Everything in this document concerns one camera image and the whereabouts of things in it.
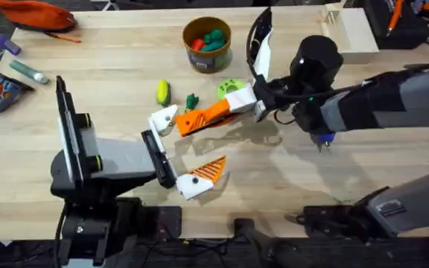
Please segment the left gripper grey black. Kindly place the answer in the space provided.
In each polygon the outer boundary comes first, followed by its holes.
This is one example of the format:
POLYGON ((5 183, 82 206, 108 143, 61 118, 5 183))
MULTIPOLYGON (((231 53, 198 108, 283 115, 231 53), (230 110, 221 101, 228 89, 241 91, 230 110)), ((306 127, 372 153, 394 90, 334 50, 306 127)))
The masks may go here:
POLYGON ((77 114, 76 126, 82 134, 85 161, 90 182, 104 182, 115 188, 125 184, 129 189, 157 179, 164 188, 177 190, 186 200, 210 191, 223 174, 226 156, 207 162, 177 177, 166 156, 162 137, 171 133, 179 107, 172 104, 148 117, 149 128, 135 141, 98 138, 89 114, 77 114))

